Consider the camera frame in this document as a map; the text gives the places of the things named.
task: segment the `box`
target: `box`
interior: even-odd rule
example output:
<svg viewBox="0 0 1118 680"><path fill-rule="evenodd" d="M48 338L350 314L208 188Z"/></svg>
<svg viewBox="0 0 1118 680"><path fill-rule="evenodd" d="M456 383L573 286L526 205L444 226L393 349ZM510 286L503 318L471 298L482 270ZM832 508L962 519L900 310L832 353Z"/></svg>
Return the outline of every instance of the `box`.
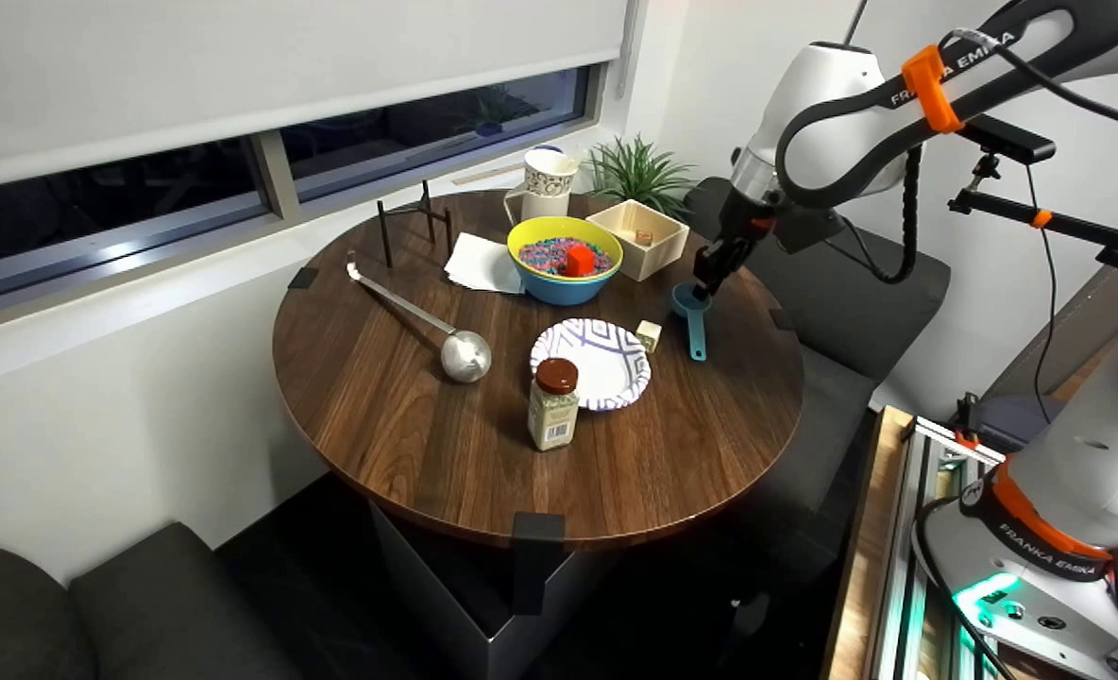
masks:
<svg viewBox="0 0 1118 680"><path fill-rule="evenodd" d="M622 278L629 279L646 279L685 256L689 222L651 205L622 199L587 217L587 222L598 222L600 232L610 232L622 241Z"/></svg>

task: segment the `gray chair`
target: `gray chair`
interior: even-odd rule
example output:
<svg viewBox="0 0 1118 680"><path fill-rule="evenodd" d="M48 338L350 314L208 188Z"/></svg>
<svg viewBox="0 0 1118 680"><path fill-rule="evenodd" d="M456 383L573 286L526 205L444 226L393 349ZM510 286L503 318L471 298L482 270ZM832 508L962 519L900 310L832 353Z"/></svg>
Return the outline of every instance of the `gray chair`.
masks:
<svg viewBox="0 0 1118 680"><path fill-rule="evenodd" d="M685 199L689 222L712 237L724 196L724 177L697 181ZM862 241L884 274L900 266L904 245L875 233ZM780 590L802 590L833 563L866 474L867 396L949 291L949 266L925 252L904 285L881 285L842 250L858 256L847 233L797 252L764 237L749 260L802 338L803 405L788 450L721 516L721 529L745 542L765 576L780 576Z"/></svg>

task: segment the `window blind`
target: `window blind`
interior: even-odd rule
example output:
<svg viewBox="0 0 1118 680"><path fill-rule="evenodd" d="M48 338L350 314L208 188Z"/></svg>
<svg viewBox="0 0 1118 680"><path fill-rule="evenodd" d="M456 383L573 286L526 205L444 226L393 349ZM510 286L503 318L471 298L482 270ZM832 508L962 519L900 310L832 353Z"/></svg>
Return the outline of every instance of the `window blind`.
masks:
<svg viewBox="0 0 1118 680"><path fill-rule="evenodd" d="M0 186L610 60L628 0L0 0Z"/></svg>

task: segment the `yellow bowl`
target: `yellow bowl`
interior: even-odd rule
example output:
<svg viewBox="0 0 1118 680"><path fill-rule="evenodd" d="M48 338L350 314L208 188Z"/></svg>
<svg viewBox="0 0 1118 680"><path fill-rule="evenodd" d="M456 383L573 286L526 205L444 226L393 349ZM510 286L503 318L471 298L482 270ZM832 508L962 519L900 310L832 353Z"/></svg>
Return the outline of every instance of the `yellow bowl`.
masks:
<svg viewBox="0 0 1118 680"><path fill-rule="evenodd" d="M608 256L608 270L590 274L590 278L561 278L561 274L545 274L522 260L522 250L550 237L573 237L592 245L600 256ZM526 218L510 232L507 250L522 274L522 285L532 298L549 307L583 307L605 291L605 285L622 270L622 241L587 218L571 217L536 217Z"/></svg>

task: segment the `floor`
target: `floor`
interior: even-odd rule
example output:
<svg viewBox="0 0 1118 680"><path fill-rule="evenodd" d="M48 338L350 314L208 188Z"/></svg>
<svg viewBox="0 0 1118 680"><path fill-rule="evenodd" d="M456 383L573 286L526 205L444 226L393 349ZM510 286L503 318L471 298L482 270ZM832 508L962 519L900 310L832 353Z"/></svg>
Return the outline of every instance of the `floor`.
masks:
<svg viewBox="0 0 1118 680"><path fill-rule="evenodd" d="M333 478L221 545L219 560L305 680L453 677L390 590L365 503ZM740 563L711 529L628 553L526 677L818 677L838 567L728 645L728 600L756 585L756 567L745 576Z"/></svg>

